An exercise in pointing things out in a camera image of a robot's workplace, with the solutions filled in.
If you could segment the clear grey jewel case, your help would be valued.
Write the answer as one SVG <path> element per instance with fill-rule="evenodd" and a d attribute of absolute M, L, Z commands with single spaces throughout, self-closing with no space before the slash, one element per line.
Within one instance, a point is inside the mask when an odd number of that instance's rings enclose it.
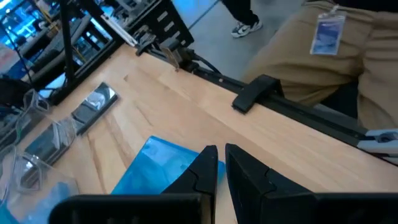
<path fill-rule="evenodd" d="M 102 82 L 71 113 L 76 126 L 76 134 L 84 134 L 117 102 L 118 98 L 118 94 L 108 84 Z"/>
<path fill-rule="evenodd" d="M 49 165 L 54 165 L 76 138 L 74 122 L 68 119 L 52 122 L 25 149 Z"/>

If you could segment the clear plastic bin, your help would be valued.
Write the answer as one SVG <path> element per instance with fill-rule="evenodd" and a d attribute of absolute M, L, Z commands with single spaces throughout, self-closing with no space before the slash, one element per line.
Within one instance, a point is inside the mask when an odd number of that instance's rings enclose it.
<path fill-rule="evenodd" d="M 79 194 L 76 180 L 44 161 L 8 146 L 0 152 L 0 205 L 21 221 L 58 183 L 64 182 Z"/>
<path fill-rule="evenodd" d="M 26 147 L 52 122 L 52 109 L 48 101 L 36 91 L 29 90 L 22 98 L 20 108 L 13 106 L 0 109 L 0 152 L 8 146 L 15 146 L 25 152 Z"/>

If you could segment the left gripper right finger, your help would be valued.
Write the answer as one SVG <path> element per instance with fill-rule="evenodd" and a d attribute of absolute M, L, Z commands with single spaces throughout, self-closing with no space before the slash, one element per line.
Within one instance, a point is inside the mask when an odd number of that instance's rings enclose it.
<path fill-rule="evenodd" d="M 226 176 L 238 224 L 293 224 L 296 199 L 280 197 L 311 191 L 250 155 L 235 144 L 225 145 Z"/>

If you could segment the blue jewel case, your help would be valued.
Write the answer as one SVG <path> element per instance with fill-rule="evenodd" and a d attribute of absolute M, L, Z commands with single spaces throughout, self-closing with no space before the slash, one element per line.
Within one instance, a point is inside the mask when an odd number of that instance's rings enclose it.
<path fill-rule="evenodd" d="M 198 152 L 151 136 L 112 190 L 114 195 L 157 195 L 191 165 Z"/>
<path fill-rule="evenodd" d="M 62 200 L 72 196 L 72 189 L 64 182 L 58 182 L 21 221 L 5 205 L 0 205 L 0 224 L 48 224 L 51 210 Z"/>

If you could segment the ID badge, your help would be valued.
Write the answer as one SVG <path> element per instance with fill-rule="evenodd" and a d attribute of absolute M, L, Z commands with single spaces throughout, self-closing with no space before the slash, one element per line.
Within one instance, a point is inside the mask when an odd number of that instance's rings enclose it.
<path fill-rule="evenodd" d="M 334 5 L 329 12 L 319 14 L 312 40 L 312 55 L 336 55 L 346 20 L 346 13 Z"/>

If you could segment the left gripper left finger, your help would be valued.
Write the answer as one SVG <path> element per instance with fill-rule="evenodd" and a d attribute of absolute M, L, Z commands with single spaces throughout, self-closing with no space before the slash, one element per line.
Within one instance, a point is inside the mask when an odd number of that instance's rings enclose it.
<path fill-rule="evenodd" d="M 206 146 L 162 193 L 172 194 L 167 224 L 215 224 L 218 150 Z"/>

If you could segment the person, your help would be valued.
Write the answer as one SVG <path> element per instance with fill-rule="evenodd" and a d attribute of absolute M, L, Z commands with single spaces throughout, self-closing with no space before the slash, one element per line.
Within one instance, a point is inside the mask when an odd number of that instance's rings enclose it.
<path fill-rule="evenodd" d="M 221 0 L 221 2 L 237 21 L 236 27 L 231 31 L 234 38 L 247 36 L 262 28 L 262 22 L 251 10 L 251 0 Z"/>
<path fill-rule="evenodd" d="M 319 14 L 346 13 L 336 55 L 312 55 Z M 280 80 L 285 97 L 315 106 L 341 85 L 358 82 L 358 122 L 398 128 L 398 0 L 306 0 L 253 58 L 243 80 Z"/>

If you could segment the black frame bracket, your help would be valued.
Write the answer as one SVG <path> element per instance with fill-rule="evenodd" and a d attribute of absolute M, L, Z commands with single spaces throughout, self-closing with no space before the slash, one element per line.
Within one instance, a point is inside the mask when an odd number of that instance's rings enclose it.
<path fill-rule="evenodd" d="M 232 108 L 246 114 L 255 103 L 271 95 L 284 97 L 280 80 L 260 75 L 246 85 L 232 102 Z"/>

